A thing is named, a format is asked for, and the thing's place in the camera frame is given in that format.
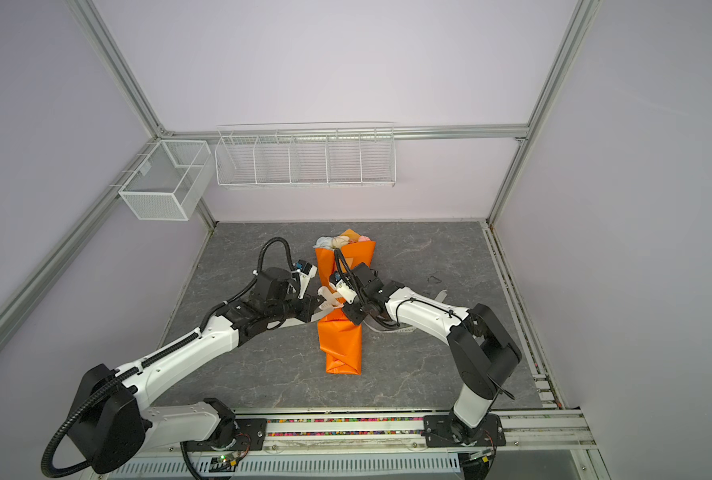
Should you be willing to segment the white printed ribbon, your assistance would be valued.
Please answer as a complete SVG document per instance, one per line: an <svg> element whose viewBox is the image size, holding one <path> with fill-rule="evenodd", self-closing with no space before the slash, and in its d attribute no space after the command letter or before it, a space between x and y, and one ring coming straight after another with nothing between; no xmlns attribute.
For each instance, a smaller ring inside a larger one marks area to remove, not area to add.
<svg viewBox="0 0 712 480"><path fill-rule="evenodd" d="M318 290L317 300L315 301L315 308L311 314L309 323L318 322L332 312L341 309L344 301L345 298L338 291L332 293L327 287L320 287ZM276 328L287 328L304 324L305 322L301 318L289 318L285 321L272 322L268 329L273 330Z"/></svg>

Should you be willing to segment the orange wrapping paper sheet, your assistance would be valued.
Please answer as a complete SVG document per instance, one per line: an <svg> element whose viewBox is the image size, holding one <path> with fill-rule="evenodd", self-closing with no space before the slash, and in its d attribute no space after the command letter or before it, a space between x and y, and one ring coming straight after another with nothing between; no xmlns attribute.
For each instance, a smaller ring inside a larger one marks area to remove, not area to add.
<svg viewBox="0 0 712 480"><path fill-rule="evenodd" d="M357 242L362 235L348 229L337 236L348 236L349 245L340 249L346 264L353 268L360 263L372 264L376 242ZM316 249L319 280L322 287L329 287L330 276L337 272L335 249ZM362 327L351 323L342 309L332 312L318 322L320 349L326 354L326 372L329 374L360 375L362 364Z"/></svg>

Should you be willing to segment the cream fake rose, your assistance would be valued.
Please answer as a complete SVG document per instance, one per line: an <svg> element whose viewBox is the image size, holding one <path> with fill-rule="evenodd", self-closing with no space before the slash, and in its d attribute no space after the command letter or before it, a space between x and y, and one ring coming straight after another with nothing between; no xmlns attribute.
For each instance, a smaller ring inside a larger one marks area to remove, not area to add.
<svg viewBox="0 0 712 480"><path fill-rule="evenodd" d="M342 249L344 246L349 245L351 239L348 236L337 236L333 237L331 241L332 249Z"/></svg>

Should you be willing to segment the white fake rose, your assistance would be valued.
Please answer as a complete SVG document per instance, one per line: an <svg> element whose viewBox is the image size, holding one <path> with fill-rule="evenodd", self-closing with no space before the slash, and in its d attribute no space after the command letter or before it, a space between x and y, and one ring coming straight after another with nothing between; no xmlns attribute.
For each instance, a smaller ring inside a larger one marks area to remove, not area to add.
<svg viewBox="0 0 712 480"><path fill-rule="evenodd" d="M315 241L314 247L315 247L316 249L329 249L329 250L332 250L332 249L333 249L333 241L334 241L334 238L333 238L333 237L319 237L319 238Z"/></svg>

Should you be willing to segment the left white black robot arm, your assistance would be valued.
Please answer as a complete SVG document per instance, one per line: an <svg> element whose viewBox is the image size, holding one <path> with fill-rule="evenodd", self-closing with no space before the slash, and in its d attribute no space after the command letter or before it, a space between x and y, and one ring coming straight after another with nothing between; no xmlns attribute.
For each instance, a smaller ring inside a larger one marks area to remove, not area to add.
<svg viewBox="0 0 712 480"><path fill-rule="evenodd" d="M222 451L251 448L253 435L217 398L158 407L156 400L211 360L261 333L313 321L320 298L308 291L315 265L293 261L288 241L273 237L260 249L252 279L213 306L189 333L116 369L99 364L81 379L70 411L40 461L47 478L84 469L112 472L143 450L191 443Z"/></svg>

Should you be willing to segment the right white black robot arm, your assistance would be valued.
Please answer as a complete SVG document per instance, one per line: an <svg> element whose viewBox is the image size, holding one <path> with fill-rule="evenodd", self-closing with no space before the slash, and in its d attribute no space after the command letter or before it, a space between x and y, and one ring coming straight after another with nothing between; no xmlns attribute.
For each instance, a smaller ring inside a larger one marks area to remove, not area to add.
<svg viewBox="0 0 712 480"><path fill-rule="evenodd" d="M423 418L428 446L496 449L506 444L501 419L491 407L499 395L509 394L504 384L522 353L490 307L456 307L424 297L400 282L383 282L364 263L330 279L352 323L370 317L411 326L449 347L463 386L448 413Z"/></svg>

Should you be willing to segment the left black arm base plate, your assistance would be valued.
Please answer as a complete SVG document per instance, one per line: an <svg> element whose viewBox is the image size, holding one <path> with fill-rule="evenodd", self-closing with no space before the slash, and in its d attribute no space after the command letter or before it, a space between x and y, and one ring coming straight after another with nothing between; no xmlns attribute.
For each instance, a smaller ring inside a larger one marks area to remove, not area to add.
<svg viewBox="0 0 712 480"><path fill-rule="evenodd" d="M238 418L222 421L206 440L197 441L196 451L255 451L261 450L268 420L262 417Z"/></svg>

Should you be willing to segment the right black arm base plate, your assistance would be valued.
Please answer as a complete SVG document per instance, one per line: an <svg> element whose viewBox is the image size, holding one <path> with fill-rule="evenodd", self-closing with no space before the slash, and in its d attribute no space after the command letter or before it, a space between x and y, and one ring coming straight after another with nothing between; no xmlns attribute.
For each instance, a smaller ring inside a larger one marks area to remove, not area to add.
<svg viewBox="0 0 712 480"><path fill-rule="evenodd" d="M452 412L423 417L422 433L428 447L501 447L506 438L501 419L489 413L476 427L467 426Z"/></svg>

